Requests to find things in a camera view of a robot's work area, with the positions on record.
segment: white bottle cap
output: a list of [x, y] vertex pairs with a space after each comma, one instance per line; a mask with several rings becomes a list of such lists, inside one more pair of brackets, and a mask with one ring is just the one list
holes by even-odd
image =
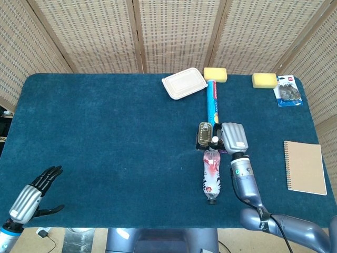
[[212, 143], [217, 144], [219, 142], [219, 137], [218, 136], [213, 136], [212, 137]]

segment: floor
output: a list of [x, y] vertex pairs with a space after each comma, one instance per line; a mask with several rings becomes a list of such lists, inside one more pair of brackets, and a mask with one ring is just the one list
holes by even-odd
[[[19, 238], [11, 253], [47, 253], [54, 243], [48, 238], [40, 238], [36, 233], [37, 228], [27, 228]], [[224, 243], [232, 253], [253, 253], [253, 252], [288, 252], [288, 248], [283, 239], [259, 231], [248, 231], [241, 228], [219, 229], [219, 240]], [[55, 240], [56, 248], [51, 253], [61, 253], [65, 228], [52, 228], [49, 236]], [[106, 228], [95, 229], [93, 240], [93, 253], [105, 253]], [[295, 253], [314, 252], [301, 245], [290, 243]], [[228, 253], [223, 246], [219, 246], [221, 253]]]

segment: blue felt tablecloth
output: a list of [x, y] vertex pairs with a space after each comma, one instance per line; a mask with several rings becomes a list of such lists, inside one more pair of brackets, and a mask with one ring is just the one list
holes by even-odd
[[[221, 193], [208, 205], [202, 190], [203, 152], [195, 149], [206, 120], [206, 90], [172, 100], [168, 74], [35, 74], [23, 88], [0, 158], [0, 214], [44, 169], [61, 164], [41, 202], [65, 204], [29, 226], [240, 227], [229, 155], [222, 155]], [[337, 214], [327, 196], [289, 191], [283, 141], [318, 143], [303, 86], [304, 106], [277, 107], [273, 90], [254, 89], [248, 75], [217, 85], [220, 122], [242, 123], [265, 206], [327, 227]]]

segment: yellow sponge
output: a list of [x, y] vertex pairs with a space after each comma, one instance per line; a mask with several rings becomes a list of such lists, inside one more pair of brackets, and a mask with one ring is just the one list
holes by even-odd
[[219, 83], [227, 81], [227, 70], [224, 67], [205, 67], [204, 78], [206, 81], [215, 80]]
[[254, 88], [270, 88], [277, 86], [277, 79], [275, 73], [254, 73], [252, 75]]

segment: wicker panel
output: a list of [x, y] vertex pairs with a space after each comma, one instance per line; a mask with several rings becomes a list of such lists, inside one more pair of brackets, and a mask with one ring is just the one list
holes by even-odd
[[202, 70], [220, 0], [139, 0], [149, 73]]
[[69, 68], [19, 0], [0, 3], [0, 104], [14, 111], [26, 78]]
[[333, 194], [337, 201], [337, 128], [326, 132], [319, 138]]
[[125, 0], [36, 0], [35, 4], [79, 72], [142, 71]]
[[302, 80], [315, 125], [337, 114], [337, 9], [282, 72]]
[[323, 0], [232, 0], [211, 66], [270, 72]]

